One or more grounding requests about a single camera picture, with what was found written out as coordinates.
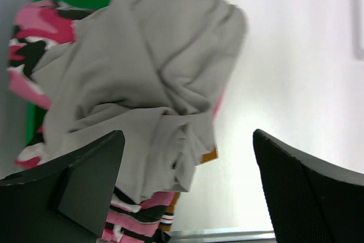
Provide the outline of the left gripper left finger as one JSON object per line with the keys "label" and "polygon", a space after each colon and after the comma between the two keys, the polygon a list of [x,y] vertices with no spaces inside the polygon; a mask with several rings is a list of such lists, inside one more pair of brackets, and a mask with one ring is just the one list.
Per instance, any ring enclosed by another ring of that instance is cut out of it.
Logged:
{"label": "left gripper left finger", "polygon": [[1,180],[1,242],[96,242],[123,157],[121,131]]}

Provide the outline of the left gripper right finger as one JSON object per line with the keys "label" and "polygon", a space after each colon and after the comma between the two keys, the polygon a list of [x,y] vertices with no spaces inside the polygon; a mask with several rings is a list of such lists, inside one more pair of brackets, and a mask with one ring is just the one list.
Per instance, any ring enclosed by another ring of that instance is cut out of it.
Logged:
{"label": "left gripper right finger", "polygon": [[253,147],[277,242],[363,242],[363,174],[261,129]]}

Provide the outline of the brown trousers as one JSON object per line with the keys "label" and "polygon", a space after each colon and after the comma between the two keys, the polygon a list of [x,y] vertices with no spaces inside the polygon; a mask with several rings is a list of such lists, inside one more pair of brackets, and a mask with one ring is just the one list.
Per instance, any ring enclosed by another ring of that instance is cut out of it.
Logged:
{"label": "brown trousers", "polygon": [[[217,149],[215,148],[210,153],[204,154],[202,156],[201,163],[210,162],[217,158],[218,158],[218,152],[217,152]],[[171,226],[173,224],[174,217],[175,217],[175,207],[176,207],[179,197],[180,197],[180,192],[175,192],[170,205],[167,207],[164,215],[161,218],[161,221],[159,223],[159,229],[162,230],[163,232],[169,232],[171,230]]]}

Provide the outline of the grey trousers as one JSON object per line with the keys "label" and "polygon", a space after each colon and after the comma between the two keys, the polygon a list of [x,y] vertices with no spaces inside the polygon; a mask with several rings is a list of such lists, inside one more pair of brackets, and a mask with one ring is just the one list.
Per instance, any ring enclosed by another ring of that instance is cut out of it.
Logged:
{"label": "grey trousers", "polygon": [[216,146],[213,111],[245,40],[244,12],[225,0],[111,0],[75,32],[32,72],[51,100],[46,159],[120,130],[118,189],[135,203],[189,191]]}

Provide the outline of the pink camouflage trousers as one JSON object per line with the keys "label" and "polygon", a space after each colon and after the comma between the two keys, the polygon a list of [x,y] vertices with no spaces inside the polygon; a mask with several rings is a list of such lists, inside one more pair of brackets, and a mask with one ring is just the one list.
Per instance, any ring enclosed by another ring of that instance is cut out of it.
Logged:
{"label": "pink camouflage trousers", "polygon": [[112,0],[98,11],[45,0],[16,16],[10,89],[49,113],[16,159],[31,169],[59,157],[72,135],[106,129],[126,137],[125,163],[102,239],[157,242],[167,235],[194,167],[217,157],[212,117],[223,80],[216,5],[184,10]]}

